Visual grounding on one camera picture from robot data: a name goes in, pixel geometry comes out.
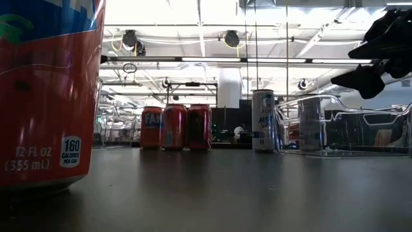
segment ceiling lamp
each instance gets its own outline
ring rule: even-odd
[[[239,36],[238,32],[235,30],[228,30],[225,35],[225,43],[231,48],[237,48],[239,46]]]
[[[299,83],[297,84],[297,88],[299,88],[299,90],[305,90],[308,87],[308,81],[306,79],[303,79],[302,81],[299,81]]]
[[[123,35],[122,43],[124,49],[134,52],[135,56],[146,55],[144,43],[137,39],[135,30],[126,30],[126,33]]]

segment ceiling light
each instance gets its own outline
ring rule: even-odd
[[[370,64],[372,60],[364,59],[314,59],[313,63],[323,64]]]
[[[412,6],[412,3],[386,3],[387,6]]]
[[[183,57],[182,61],[189,61],[189,62],[240,62],[240,58]]]
[[[277,58],[249,58],[248,62],[261,62],[261,63],[305,63],[306,59],[277,59]]]

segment soda can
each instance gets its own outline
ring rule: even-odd
[[[208,104],[192,104],[187,111],[187,147],[207,150],[212,142],[212,110]]]
[[[321,142],[321,99],[314,97],[300,102],[299,149],[320,151]]]
[[[186,146],[186,107],[182,104],[168,104],[162,119],[162,148],[181,150]]]
[[[140,133],[141,148],[160,147],[160,123],[162,109],[156,106],[145,106],[142,112],[142,128]]]
[[[88,173],[105,4],[0,1],[0,189]]]
[[[252,148],[256,152],[273,152],[276,148],[274,103],[272,90],[253,91]]]

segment gray table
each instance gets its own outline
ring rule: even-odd
[[[0,231],[412,231],[412,159],[95,150],[89,175],[1,208]]]

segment can lid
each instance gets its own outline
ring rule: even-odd
[[[262,89],[262,90],[253,90],[253,92],[273,92],[273,90]]]
[[[145,109],[149,109],[149,108],[152,108],[152,109],[162,109],[162,107],[159,107],[159,106],[145,106],[144,108],[145,108]]]

